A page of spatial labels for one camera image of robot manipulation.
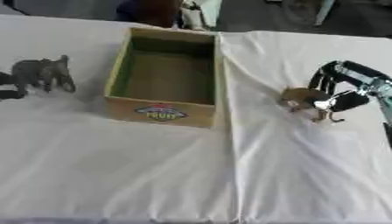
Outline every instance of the table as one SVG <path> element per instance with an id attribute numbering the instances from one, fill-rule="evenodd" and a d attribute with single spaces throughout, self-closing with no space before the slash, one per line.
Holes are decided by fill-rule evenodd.
<path id="1" fill-rule="evenodd" d="M 76 94 L 36 91 L 0 102 L 0 217 L 34 224 L 392 220 L 392 157 L 378 106 L 341 113 L 347 122 L 331 125 L 276 104 L 283 88 L 303 86 L 330 60 L 392 73 L 390 40 L 221 33 L 216 123 L 196 129 L 106 117 L 103 84 L 130 25 L 140 26 L 0 16 L 0 71 L 67 54 L 78 86 Z"/>

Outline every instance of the person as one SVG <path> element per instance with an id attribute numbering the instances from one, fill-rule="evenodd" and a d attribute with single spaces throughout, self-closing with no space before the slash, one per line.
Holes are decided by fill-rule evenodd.
<path id="1" fill-rule="evenodd" d="M 181 27 L 180 6 L 183 0 L 127 0 L 117 7 L 117 21 L 147 25 Z"/>

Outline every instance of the toy animal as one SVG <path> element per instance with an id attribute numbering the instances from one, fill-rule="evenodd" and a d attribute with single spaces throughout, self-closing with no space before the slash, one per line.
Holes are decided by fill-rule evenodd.
<path id="1" fill-rule="evenodd" d="M 74 93 L 76 86 L 69 74 L 68 61 L 68 56 L 62 55 L 58 60 L 30 59 L 17 62 L 11 69 L 11 78 L 17 87 L 19 96 L 23 97 L 28 94 L 27 85 L 35 88 L 43 86 L 46 92 L 50 92 L 53 80 L 56 80 L 57 86 L 65 91 Z"/>
<path id="2" fill-rule="evenodd" d="M 302 109 L 315 109 L 314 102 L 327 101 L 331 96 L 317 89 L 309 89 L 306 87 L 286 88 L 280 98 L 280 102 L 295 102 L 297 105 L 291 107 L 291 112 L 297 112 Z M 319 123 L 329 117 L 334 123 L 344 122 L 344 119 L 333 119 L 333 112 L 318 108 L 318 117 L 311 119 L 315 123 Z"/>

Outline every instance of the wooden box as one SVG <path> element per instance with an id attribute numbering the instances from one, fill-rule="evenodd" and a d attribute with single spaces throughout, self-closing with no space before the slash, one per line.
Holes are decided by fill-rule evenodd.
<path id="1" fill-rule="evenodd" d="M 215 36 L 131 28 L 105 87 L 118 120 L 211 127 Z"/>

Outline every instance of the brown toy animal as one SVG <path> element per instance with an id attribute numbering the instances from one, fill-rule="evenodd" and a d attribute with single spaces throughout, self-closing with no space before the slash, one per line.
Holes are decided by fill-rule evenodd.
<path id="1" fill-rule="evenodd" d="M 291 108 L 291 112 L 297 112 L 302 109 L 315 109 L 307 100 L 313 99 L 316 101 L 327 101 L 331 98 L 329 94 L 326 94 L 317 89 L 309 89 L 306 87 L 297 88 L 286 88 L 281 95 L 280 102 L 295 102 L 297 106 Z M 333 112 L 323 109 L 318 109 L 318 117 L 311 119 L 315 123 L 319 123 L 326 119 L 328 115 L 329 119 L 334 123 L 344 122 L 344 119 L 335 120 L 333 119 Z"/>

